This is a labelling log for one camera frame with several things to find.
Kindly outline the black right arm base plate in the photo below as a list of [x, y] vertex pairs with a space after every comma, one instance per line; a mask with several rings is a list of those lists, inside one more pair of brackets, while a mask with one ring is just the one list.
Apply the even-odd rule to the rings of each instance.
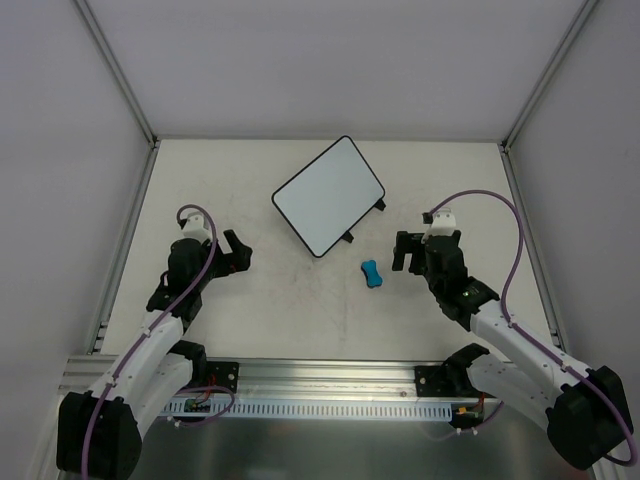
[[461, 367], [446, 363], [417, 365], [413, 372], [419, 398], [479, 398], [481, 395], [471, 385], [467, 371]]

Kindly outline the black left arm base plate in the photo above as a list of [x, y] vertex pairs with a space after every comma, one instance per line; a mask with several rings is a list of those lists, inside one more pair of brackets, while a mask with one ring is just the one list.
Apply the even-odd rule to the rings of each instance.
[[208, 360], [202, 386], [224, 387], [237, 392], [240, 364], [232, 361]]

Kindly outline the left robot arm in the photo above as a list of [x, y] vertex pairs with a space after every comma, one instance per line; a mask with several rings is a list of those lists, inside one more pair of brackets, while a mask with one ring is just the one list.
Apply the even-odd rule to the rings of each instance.
[[207, 285], [248, 270], [253, 254], [233, 230], [223, 235], [228, 251], [208, 230], [185, 233], [171, 245], [167, 268], [126, 351], [86, 391], [65, 395], [58, 410], [59, 470], [85, 479], [129, 478], [144, 436], [164, 406], [182, 388], [206, 384], [205, 348], [184, 335]]

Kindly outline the white whiteboard black frame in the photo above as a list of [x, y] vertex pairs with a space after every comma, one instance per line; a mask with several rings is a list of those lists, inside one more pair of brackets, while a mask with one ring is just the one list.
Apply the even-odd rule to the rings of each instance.
[[281, 185], [271, 202], [305, 248], [321, 258], [371, 210], [383, 211], [386, 190], [349, 136], [342, 136]]

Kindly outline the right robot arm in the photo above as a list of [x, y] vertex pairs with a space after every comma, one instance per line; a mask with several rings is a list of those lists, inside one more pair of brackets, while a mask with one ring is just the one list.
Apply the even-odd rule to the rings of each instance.
[[400, 231], [393, 249], [393, 270], [424, 277], [444, 315], [486, 343], [468, 345], [445, 361], [449, 387], [463, 396], [487, 393], [517, 410], [576, 469], [609, 459], [621, 443], [635, 462], [620, 377], [576, 360], [510, 314], [494, 290], [469, 275], [460, 235]]

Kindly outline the blue whiteboard eraser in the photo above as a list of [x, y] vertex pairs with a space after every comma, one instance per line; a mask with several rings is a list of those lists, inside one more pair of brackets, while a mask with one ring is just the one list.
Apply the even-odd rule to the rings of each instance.
[[383, 284], [377, 262], [373, 259], [366, 260], [361, 264], [361, 271], [365, 277], [366, 285], [370, 289], [378, 288]]

